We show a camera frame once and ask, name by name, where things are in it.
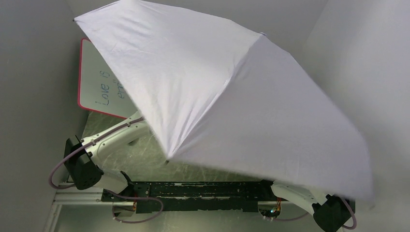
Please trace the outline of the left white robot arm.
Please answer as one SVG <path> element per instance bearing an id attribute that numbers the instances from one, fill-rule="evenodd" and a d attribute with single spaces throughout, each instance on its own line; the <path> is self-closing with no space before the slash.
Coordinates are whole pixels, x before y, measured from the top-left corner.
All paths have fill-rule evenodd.
<path id="1" fill-rule="evenodd" d="M 79 139 L 67 139 L 64 157 L 78 151 L 64 162 L 74 186 L 78 190 L 97 187 L 114 193 L 121 193 L 130 185 L 130 178 L 124 171 L 104 168 L 109 155 L 119 148 L 138 140 L 149 133 L 149 126 L 139 112 L 102 132 Z"/>

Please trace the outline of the light purple folding umbrella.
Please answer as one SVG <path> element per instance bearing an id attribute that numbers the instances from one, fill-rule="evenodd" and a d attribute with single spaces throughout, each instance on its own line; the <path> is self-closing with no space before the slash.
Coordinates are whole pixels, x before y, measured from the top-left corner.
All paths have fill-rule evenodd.
<path id="1" fill-rule="evenodd" d="M 168 160 L 374 199 L 363 136 L 265 35 L 142 0 L 119 0 L 75 22 Z"/>

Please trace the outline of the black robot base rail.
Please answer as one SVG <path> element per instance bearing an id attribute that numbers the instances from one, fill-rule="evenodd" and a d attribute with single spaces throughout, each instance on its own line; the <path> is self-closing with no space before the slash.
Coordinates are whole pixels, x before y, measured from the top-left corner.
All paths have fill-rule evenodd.
<path id="1" fill-rule="evenodd" d="M 271 181 L 234 182 L 135 182 L 133 190 L 117 197 L 103 190 L 101 201 L 115 206 L 136 205 L 136 213 L 163 211 L 241 210 L 258 212 L 275 205 Z"/>

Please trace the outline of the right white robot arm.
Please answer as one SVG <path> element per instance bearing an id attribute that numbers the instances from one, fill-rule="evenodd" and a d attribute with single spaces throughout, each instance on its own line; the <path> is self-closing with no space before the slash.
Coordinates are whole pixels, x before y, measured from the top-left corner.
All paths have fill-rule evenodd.
<path id="1" fill-rule="evenodd" d="M 278 199 L 285 199 L 312 215 L 325 232 L 354 230 L 357 227 L 353 200 L 279 181 L 275 181 L 271 189 Z"/>

